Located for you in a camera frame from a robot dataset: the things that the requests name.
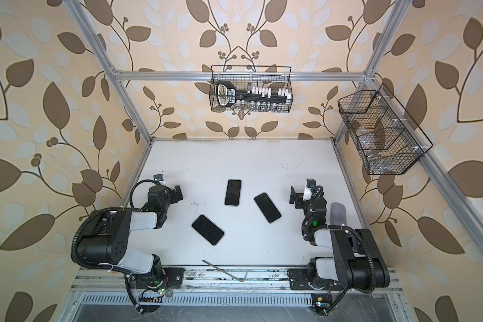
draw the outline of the white table surface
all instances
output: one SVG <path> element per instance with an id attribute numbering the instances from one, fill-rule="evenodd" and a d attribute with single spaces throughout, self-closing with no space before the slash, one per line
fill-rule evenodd
<path id="1" fill-rule="evenodd" d="M 161 229 L 132 232 L 129 245 L 159 255 L 163 265 L 306 265 L 330 257 L 328 248 L 311 246 L 301 236 L 304 214 L 289 204 L 290 187 L 302 192 L 306 178 L 324 188 L 329 218 L 332 202 L 342 203 L 347 224 L 361 228 L 330 141 L 156 141 L 140 176 L 162 173 L 166 185 L 181 186 L 184 200 L 170 205 Z M 229 179 L 241 183 L 238 207 L 224 205 Z M 136 188 L 134 206 L 147 202 L 152 184 Z M 266 192 L 282 217 L 269 224 L 254 202 Z M 216 246 L 192 228 L 204 214 L 224 230 Z"/>

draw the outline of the wire basket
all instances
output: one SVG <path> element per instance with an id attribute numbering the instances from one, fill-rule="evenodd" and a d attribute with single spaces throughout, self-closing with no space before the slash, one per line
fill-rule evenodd
<path id="1" fill-rule="evenodd" d="M 367 173 L 402 175 L 433 143 L 406 109 L 405 116 L 397 116 L 386 100 L 389 91 L 382 88 L 343 97 L 338 108 Z M 419 129 L 429 144 L 416 140 L 403 122 Z"/>
<path id="2" fill-rule="evenodd" d="M 289 113 L 294 100 L 290 72 L 284 66 L 211 66 L 210 104 L 225 110 Z"/>

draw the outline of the black phone screen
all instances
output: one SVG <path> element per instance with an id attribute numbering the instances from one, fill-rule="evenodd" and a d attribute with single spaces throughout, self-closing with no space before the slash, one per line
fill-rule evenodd
<path id="1" fill-rule="evenodd" d="M 255 197 L 254 201 L 268 222 L 272 223 L 281 218 L 281 213 L 279 210 L 277 210 L 276 206 L 266 193 L 262 193 L 261 195 Z"/>
<path id="2" fill-rule="evenodd" d="M 241 180 L 229 180 L 227 182 L 227 192 L 225 193 L 226 206 L 238 206 L 240 204 L 240 190 L 242 189 Z"/>
<path id="3" fill-rule="evenodd" d="M 192 224 L 193 229 L 215 246 L 224 236 L 224 231 L 212 223 L 206 216 L 200 215 Z"/>

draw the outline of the vent grille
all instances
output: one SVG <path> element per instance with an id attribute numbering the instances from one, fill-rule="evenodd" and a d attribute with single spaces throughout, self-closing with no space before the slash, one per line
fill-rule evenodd
<path id="1" fill-rule="evenodd" d="M 296 306 L 312 305 L 310 294 L 239 294 L 222 295 L 218 293 L 187 294 L 174 292 L 172 297 L 148 296 L 143 304 L 171 306 Z M 82 304 L 131 305 L 127 294 L 118 292 L 90 292 L 84 295 Z"/>

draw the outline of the wall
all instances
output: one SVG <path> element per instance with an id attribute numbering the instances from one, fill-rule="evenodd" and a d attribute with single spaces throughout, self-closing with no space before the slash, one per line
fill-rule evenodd
<path id="1" fill-rule="evenodd" d="M 390 50 L 378 79 L 411 101 L 436 157 L 483 216 L 483 0 L 412 7 Z"/>
<path id="2" fill-rule="evenodd" d="M 0 1 L 0 321 L 55 319 L 73 233 L 118 205 L 145 147 L 59 4 Z"/>
<path id="3" fill-rule="evenodd" d="M 359 0 L 81 3 L 117 69 L 169 72 L 210 72 L 217 64 L 247 65 L 246 71 L 276 64 L 292 71 L 361 72 L 393 6 L 390 0 L 365 7 Z M 152 135 L 180 139 L 330 137 L 341 119 L 337 109 L 324 111 L 321 104 L 330 97 L 328 108 L 356 87 L 353 82 L 296 82 L 291 113 L 233 115 L 211 111 L 207 82 L 126 85 Z M 334 96 L 328 96 L 334 87 Z"/>
<path id="4" fill-rule="evenodd" d="M 470 17 L 476 20 L 469 23 Z M 483 215 L 479 25 L 483 1 L 413 1 L 378 80 L 381 76 L 393 87 L 435 143 L 435 155 Z M 368 176 L 349 137 L 341 151 L 372 233 L 387 265 L 396 269 L 416 319 L 483 321 L 483 256 L 421 165 L 403 176 Z"/>

